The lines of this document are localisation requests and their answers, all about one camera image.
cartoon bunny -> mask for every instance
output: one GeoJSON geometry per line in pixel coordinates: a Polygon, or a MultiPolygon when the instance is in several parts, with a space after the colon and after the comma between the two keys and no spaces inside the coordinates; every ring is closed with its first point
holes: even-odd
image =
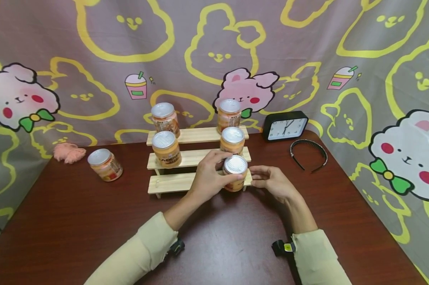
{"type": "Polygon", "coordinates": [[[257,74],[251,77],[251,73],[245,68],[238,68],[224,76],[222,89],[213,102],[213,108],[217,113],[219,103],[224,99],[234,99],[240,102],[241,117],[246,119],[251,112],[258,112],[265,108],[274,98],[272,85],[279,79],[275,72],[257,74]]]}
{"type": "Polygon", "coordinates": [[[0,124],[30,133],[40,120],[54,121],[59,98],[37,82],[37,73],[20,63],[4,66],[0,71],[0,124]]]}
{"type": "Polygon", "coordinates": [[[369,147],[373,171],[400,195],[429,201],[429,112],[412,110],[396,126],[375,133],[369,147]]]}

wooden shelf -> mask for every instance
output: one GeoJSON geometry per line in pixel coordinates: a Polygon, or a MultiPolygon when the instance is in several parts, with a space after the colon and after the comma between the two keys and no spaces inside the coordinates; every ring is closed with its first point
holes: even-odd
{"type": "MultiPolygon", "coordinates": [[[[210,152],[211,150],[185,150],[181,152],[181,164],[174,168],[181,167],[191,167],[197,166],[198,163],[210,152]]],[[[249,153],[249,149],[247,146],[243,148],[244,159],[247,162],[251,161],[251,155],[249,153]]],[[[162,169],[162,167],[157,163],[156,155],[154,153],[149,154],[148,158],[148,166],[146,166],[149,170],[151,169],[162,169]]]]}
{"type": "MultiPolygon", "coordinates": [[[[249,139],[248,130],[245,126],[240,126],[240,129],[244,132],[244,138],[249,139]]],[[[200,142],[211,142],[211,141],[220,141],[221,135],[217,132],[216,127],[210,128],[196,128],[196,129],[181,129],[181,135],[178,138],[178,143],[180,144],[193,144],[200,142]]],[[[151,140],[153,139],[156,131],[151,131],[148,133],[148,139],[146,140],[146,145],[152,145],[151,140]]]]}
{"type": "MultiPolygon", "coordinates": [[[[149,179],[148,194],[155,194],[160,198],[162,193],[188,191],[191,188],[194,177],[195,173],[151,176],[149,179]]],[[[248,169],[248,173],[244,179],[244,186],[250,186],[251,182],[252,176],[248,169]]]]}

alarm clock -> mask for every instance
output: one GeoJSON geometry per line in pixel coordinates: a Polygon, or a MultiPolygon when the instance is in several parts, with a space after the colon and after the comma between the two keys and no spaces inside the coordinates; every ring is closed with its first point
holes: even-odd
{"type": "Polygon", "coordinates": [[[301,111],[269,114],[263,124],[262,136],[266,141],[293,139],[301,136],[308,117],[301,111]]]}

metal jar lid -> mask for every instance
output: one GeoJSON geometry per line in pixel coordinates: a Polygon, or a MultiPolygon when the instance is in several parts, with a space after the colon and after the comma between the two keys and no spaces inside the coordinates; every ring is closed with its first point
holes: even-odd
{"type": "Polygon", "coordinates": [[[167,147],[172,146],[175,141],[175,134],[165,130],[155,134],[151,142],[153,144],[153,147],[157,147],[158,149],[166,149],[167,147]]]}
{"type": "Polygon", "coordinates": [[[91,165],[101,165],[110,158],[110,151],[107,149],[98,149],[88,156],[88,163],[91,165]]]}
{"type": "Polygon", "coordinates": [[[225,99],[221,101],[219,107],[222,111],[227,113],[236,113],[240,111],[241,105],[240,102],[233,99],[225,99]]]}
{"type": "Polygon", "coordinates": [[[222,138],[231,144],[238,144],[244,140],[244,133],[240,128],[227,127],[222,131],[222,138]]]}
{"type": "Polygon", "coordinates": [[[175,107],[173,107],[172,104],[167,103],[167,102],[156,104],[151,108],[151,114],[154,117],[158,117],[158,118],[168,117],[174,111],[175,111],[175,107]]]}
{"type": "Polygon", "coordinates": [[[224,169],[231,174],[244,173],[247,168],[248,162],[242,156],[233,155],[224,161],[224,169]]]}

wooden table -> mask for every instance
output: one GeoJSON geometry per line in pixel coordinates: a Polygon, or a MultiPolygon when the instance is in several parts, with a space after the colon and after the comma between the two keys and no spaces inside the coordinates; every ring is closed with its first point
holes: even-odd
{"type": "MultiPolygon", "coordinates": [[[[302,137],[322,144],[312,132],[302,137]]],[[[353,284],[425,284],[330,153],[328,164],[310,174],[290,158],[289,141],[265,143],[254,134],[246,145],[251,165],[278,166],[299,189],[353,284]]],[[[98,148],[88,148],[87,155],[98,148]]],[[[157,199],[146,193],[153,172],[146,170],[152,150],[145,143],[107,148],[125,169],[111,183],[98,179],[86,160],[75,165],[50,160],[0,236],[1,285],[83,284],[140,225],[184,195],[157,199]]],[[[298,148],[303,165],[319,165],[317,151],[298,148]]],[[[292,263],[271,250],[272,242],[286,239],[275,203],[253,187],[214,197],[184,225],[180,237],[185,250],[139,284],[282,285],[298,278],[292,263]]]]}

